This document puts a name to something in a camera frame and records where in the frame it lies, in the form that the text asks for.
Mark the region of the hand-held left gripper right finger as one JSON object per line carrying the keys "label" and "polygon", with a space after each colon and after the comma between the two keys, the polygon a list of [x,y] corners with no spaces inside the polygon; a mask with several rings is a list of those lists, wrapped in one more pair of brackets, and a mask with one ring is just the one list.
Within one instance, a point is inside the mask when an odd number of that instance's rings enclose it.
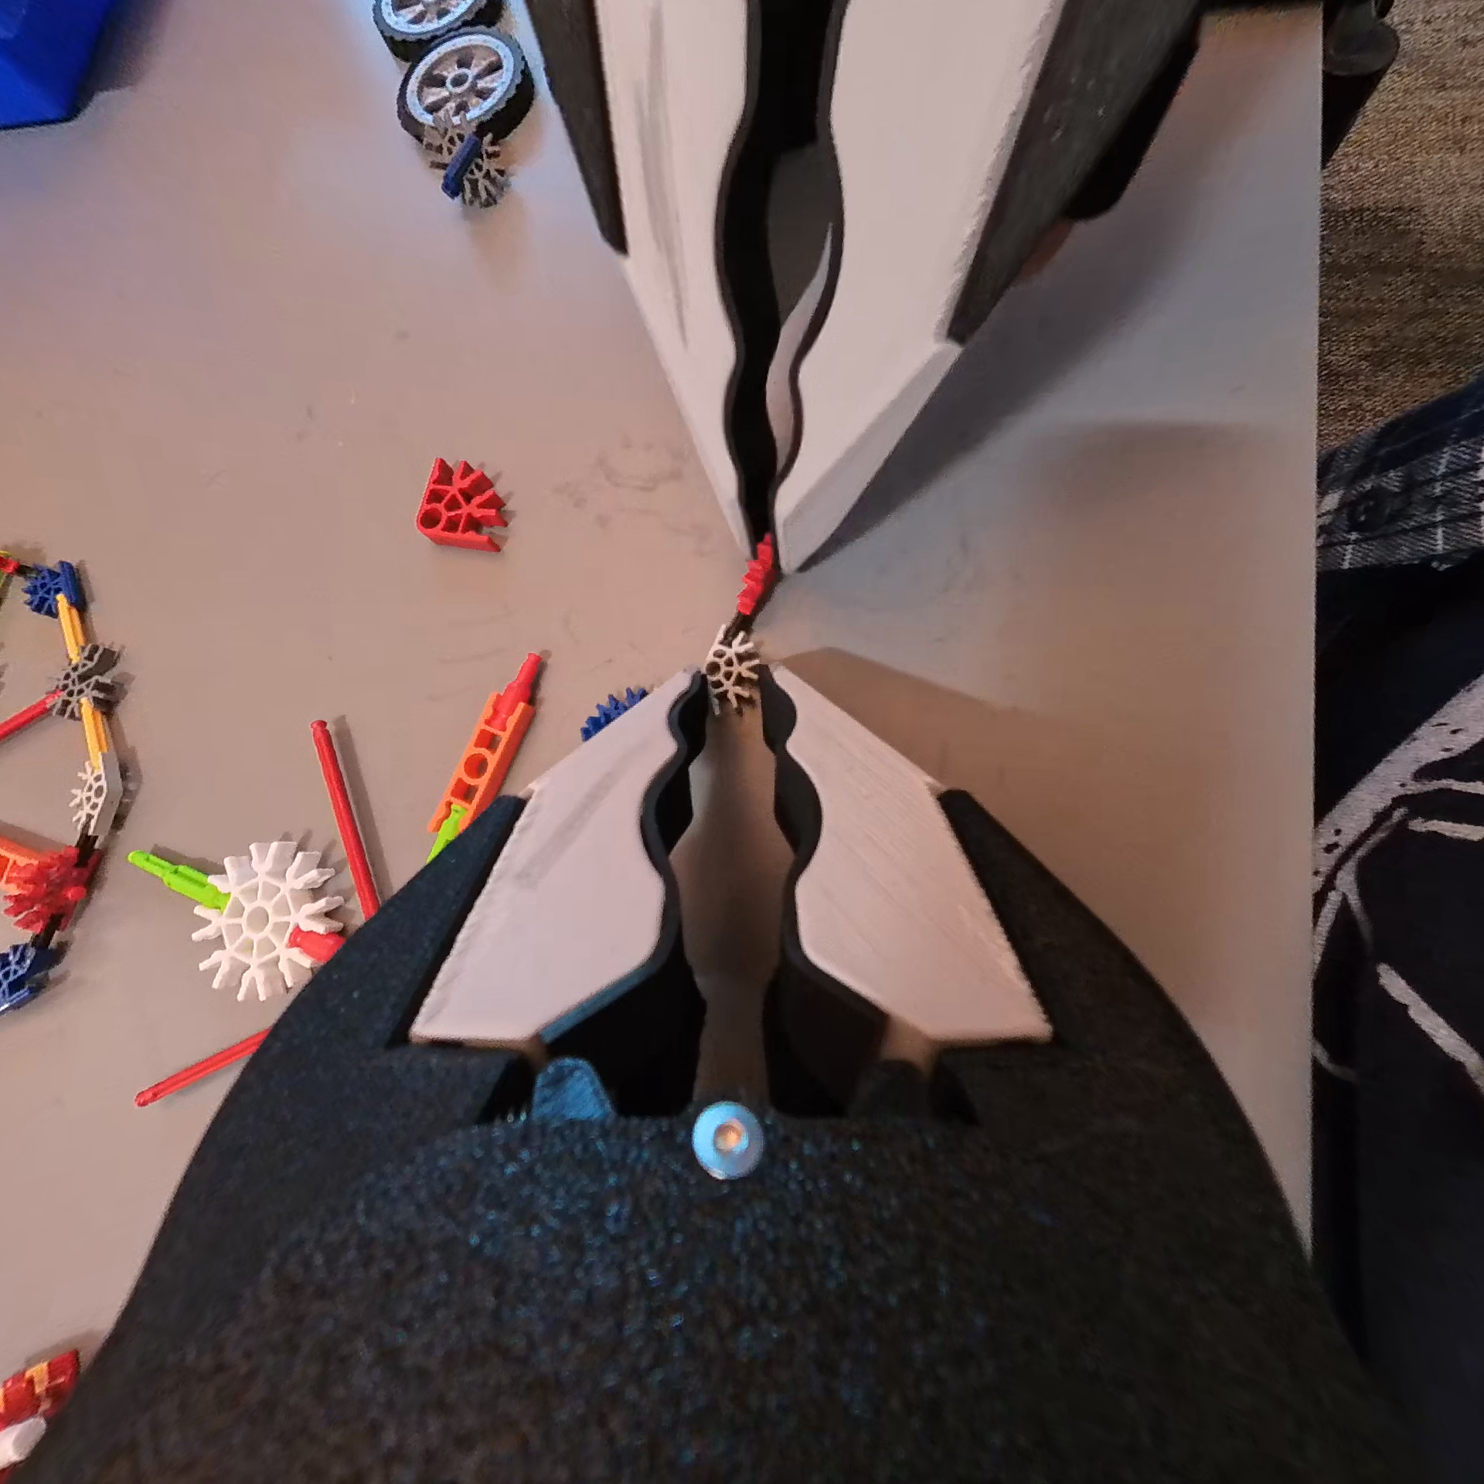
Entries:
{"label": "hand-held left gripper right finger", "polygon": [[813,807],[792,887],[804,963],[935,1046],[1050,1042],[938,781],[787,666],[765,703],[783,724],[774,758]]}

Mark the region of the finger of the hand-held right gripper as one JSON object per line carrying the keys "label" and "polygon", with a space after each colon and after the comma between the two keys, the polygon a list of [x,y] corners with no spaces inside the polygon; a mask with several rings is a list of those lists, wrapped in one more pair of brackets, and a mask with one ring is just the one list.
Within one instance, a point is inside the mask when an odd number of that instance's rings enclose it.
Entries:
{"label": "finger of the hand-held right gripper", "polygon": [[824,549],[960,355],[953,311],[1062,11],[845,5],[829,90],[841,244],[772,500],[783,571]]}
{"label": "finger of the hand-held right gripper", "polygon": [[771,526],[765,5],[597,2],[624,276],[741,549]]}

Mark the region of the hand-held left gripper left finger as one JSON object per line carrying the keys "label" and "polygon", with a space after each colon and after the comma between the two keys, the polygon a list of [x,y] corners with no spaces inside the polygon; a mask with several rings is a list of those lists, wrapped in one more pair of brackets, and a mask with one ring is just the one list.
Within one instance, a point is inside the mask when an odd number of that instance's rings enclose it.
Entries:
{"label": "hand-held left gripper left finger", "polygon": [[702,671],[679,671],[520,793],[412,1040],[553,1046],[659,972],[681,933],[672,855],[711,714]]}

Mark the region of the orange ladder connector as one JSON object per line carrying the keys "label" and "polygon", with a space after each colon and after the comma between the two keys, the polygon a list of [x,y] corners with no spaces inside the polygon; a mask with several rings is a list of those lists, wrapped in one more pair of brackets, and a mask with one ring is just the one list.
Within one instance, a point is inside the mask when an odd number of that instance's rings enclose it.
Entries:
{"label": "orange ladder connector", "polygon": [[463,749],[460,763],[447,784],[433,820],[430,832],[435,834],[444,811],[451,806],[463,806],[469,811],[467,825],[491,806],[500,793],[514,758],[529,733],[536,715],[534,705],[522,707],[507,719],[507,726],[500,726],[497,714],[500,692],[488,698],[488,707],[483,710],[469,745]]}

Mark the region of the half-built spoke toy model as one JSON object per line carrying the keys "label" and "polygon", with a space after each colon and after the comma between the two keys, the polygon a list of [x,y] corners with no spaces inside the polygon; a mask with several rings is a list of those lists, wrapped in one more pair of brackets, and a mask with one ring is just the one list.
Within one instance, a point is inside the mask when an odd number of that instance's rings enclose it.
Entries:
{"label": "half-built spoke toy model", "polygon": [[[311,724],[311,738],[357,904],[363,919],[370,919],[380,910],[380,894],[350,802],[341,754],[327,721]],[[216,943],[202,970],[214,975],[216,987],[232,986],[239,998],[288,993],[308,973],[329,963],[343,945],[345,929],[331,919],[331,913],[343,906],[343,899],[324,894],[336,871],[324,867],[317,851],[301,850],[288,841],[255,843],[246,857],[226,859],[223,873],[214,876],[140,850],[131,851],[128,860],[179,896],[195,901],[196,915],[204,922],[195,936],[198,942]],[[136,1106],[154,1106],[246,1062],[267,1037],[269,1030],[257,1032],[142,1088]]]}

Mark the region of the pale grey small connector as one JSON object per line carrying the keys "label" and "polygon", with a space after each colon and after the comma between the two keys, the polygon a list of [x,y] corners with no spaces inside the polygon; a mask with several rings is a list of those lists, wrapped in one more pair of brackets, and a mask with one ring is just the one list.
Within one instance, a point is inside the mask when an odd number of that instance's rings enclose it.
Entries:
{"label": "pale grey small connector", "polygon": [[742,616],[721,625],[702,664],[709,685],[711,712],[741,714],[758,698],[764,659],[753,639],[751,625]]}

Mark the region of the toy model with black wheels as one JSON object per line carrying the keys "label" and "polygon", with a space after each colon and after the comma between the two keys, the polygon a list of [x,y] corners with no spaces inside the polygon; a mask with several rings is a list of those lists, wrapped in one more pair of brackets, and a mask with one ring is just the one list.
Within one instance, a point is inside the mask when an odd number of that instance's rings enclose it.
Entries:
{"label": "toy model with black wheels", "polygon": [[506,2],[371,2],[401,64],[398,122],[446,198],[491,210],[509,185],[502,143],[529,117],[534,74]]}

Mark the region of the black chair base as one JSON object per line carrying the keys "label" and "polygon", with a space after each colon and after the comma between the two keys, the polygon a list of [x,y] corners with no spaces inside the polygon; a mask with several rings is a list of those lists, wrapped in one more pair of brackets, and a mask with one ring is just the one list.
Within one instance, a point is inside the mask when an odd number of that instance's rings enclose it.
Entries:
{"label": "black chair base", "polygon": [[1400,53],[1394,2],[1324,2],[1322,168],[1345,143]]}

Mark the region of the small red toy piece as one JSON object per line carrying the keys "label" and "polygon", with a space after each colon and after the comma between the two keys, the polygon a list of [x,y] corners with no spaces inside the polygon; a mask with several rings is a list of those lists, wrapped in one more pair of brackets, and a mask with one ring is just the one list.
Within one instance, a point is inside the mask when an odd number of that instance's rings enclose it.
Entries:
{"label": "small red toy piece", "polygon": [[507,500],[491,473],[467,459],[437,457],[416,512],[419,533],[435,546],[461,551],[502,551]]}

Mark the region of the colourful toy wheel model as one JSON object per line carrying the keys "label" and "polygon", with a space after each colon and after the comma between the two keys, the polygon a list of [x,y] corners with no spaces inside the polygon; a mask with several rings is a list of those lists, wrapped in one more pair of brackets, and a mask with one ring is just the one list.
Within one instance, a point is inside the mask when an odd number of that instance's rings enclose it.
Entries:
{"label": "colourful toy wheel model", "polygon": [[119,652],[90,636],[85,583],[75,563],[29,563],[4,551],[2,586],[20,586],[27,609],[59,625],[67,657],[45,696],[4,717],[4,742],[57,717],[80,726],[87,753],[67,804],[75,843],[39,848],[2,839],[4,922],[16,933],[2,954],[2,1014],[13,1014],[46,991],[115,830],[124,767],[110,719],[122,689]]}

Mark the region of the dark printed t-shirt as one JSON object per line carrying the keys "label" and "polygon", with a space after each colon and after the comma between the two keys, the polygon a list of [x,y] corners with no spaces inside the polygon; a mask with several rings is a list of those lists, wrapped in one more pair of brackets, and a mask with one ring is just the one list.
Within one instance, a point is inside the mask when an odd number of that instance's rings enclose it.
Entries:
{"label": "dark printed t-shirt", "polygon": [[1481,558],[1327,572],[1313,1231],[1398,1410],[1481,1424]]}

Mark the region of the blue ribbed storage bin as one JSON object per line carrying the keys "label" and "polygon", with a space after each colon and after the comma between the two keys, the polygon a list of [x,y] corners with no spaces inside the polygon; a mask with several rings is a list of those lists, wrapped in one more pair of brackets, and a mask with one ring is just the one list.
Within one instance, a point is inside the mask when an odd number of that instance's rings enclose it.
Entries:
{"label": "blue ribbed storage bin", "polygon": [[2,2],[2,129],[82,111],[87,74],[117,2]]}

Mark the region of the red yellow connector cluster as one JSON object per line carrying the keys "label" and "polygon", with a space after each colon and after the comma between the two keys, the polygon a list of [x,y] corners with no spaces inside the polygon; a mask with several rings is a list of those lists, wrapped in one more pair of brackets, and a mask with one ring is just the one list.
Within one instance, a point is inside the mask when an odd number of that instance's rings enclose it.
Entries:
{"label": "red yellow connector cluster", "polygon": [[13,1373],[2,1383],[2,1480],[7,1480],[71,1397],[82,1374],[76,1348]]}

